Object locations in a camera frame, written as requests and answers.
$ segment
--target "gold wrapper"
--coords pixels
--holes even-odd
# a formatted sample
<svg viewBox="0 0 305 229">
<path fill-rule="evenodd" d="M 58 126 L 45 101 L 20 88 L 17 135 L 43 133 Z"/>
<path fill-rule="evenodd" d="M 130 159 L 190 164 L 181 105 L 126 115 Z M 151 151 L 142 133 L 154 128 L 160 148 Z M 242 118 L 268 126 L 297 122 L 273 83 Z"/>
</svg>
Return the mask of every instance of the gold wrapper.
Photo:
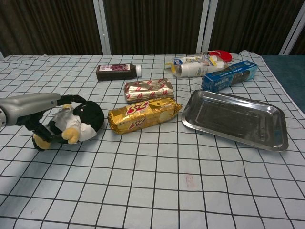
<svg viewBox="0 0 305 229">
<path fill-rule="evenodd" d="M 171 98 L 152 99 L 110 110 L 108 120 L 112 130 L 124 134 L 170 120 L 181 108 Z"/>
<path fill-rule="evenodd" d="M 173 86 L 168 79 L 143 80 L 125 84 L 128 103 L 137 103 L 157 98 L 173 98 Z"/>
</svg>

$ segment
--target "rectangular tray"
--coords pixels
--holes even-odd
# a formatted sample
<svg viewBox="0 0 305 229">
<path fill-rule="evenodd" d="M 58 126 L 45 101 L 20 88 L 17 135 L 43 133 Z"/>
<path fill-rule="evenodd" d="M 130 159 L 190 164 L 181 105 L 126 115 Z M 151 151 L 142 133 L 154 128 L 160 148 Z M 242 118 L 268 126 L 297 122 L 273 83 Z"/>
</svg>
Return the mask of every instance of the rectangular tray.
<svg viewBox="0 0 305 229">
<path fill-rule="evenodd" d="M 234 95 L 196 90 L 186 105 L 185 126 L 257 148 L 288 148 L 285 115 L 267 103 Z"/>
</svg>

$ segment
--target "blue box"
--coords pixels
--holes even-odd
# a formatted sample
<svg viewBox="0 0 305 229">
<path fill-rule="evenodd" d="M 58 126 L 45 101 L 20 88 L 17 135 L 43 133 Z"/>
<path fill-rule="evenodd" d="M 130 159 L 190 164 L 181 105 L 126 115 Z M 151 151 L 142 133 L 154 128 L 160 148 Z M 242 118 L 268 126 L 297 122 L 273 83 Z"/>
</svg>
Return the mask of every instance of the blue box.
<svg viewBox="0 0 305 229">
<path fill-rule="evenodd" d="M 257 67 L 255 63 L 243 61 L 221 71 L 207 73 L 202 80 L 202 89 L 217 92 L 230 85 L 251 80 L 254 78 Z"/>
</svg>

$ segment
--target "dark curtain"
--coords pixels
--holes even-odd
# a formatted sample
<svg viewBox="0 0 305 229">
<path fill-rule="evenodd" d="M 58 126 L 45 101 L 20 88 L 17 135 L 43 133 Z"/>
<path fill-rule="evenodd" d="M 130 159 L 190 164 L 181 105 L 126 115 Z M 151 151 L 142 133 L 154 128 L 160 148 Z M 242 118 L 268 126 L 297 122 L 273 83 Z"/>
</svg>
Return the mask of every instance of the dark curtain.
<svg viewBox="0 0 305 229">
<path fill-rule="evenodd" d="M 290 52 L 290 55 L 305 55 L 305 26 L 297 38 L 295 45 Z"/>
<path fill-rule="evenodd" d="M 203 0 L 104 0 L 113 54 L 195 53 Z"/>
<path fill-rule="evenodd" d="M 1 0 L 0 49 L 14 54 L 102 54 L 92 0 Z"/>
<path fill-rule="evenodd" d="M 209 50 L 279 54 L 304 0 L 218 0 Z"/>
</svg>

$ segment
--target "red cap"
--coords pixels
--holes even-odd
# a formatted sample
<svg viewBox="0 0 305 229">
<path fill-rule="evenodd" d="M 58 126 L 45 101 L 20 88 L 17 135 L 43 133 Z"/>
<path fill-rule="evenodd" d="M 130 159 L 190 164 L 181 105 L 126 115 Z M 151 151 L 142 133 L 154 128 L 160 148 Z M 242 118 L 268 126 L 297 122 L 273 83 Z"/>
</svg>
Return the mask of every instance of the red cap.
<svg viewBox="0 0 305 229">
<path fill-rule="evenodd" d="M 223 59 L 225 62 L 230 62 L 232 60 L 232 56 L 230 53 L 224 51 L 224 50 L 213 50 L 209 52 L 209 55 L 215 55 L 219 56 L 221 59 Z"/>
</svg>

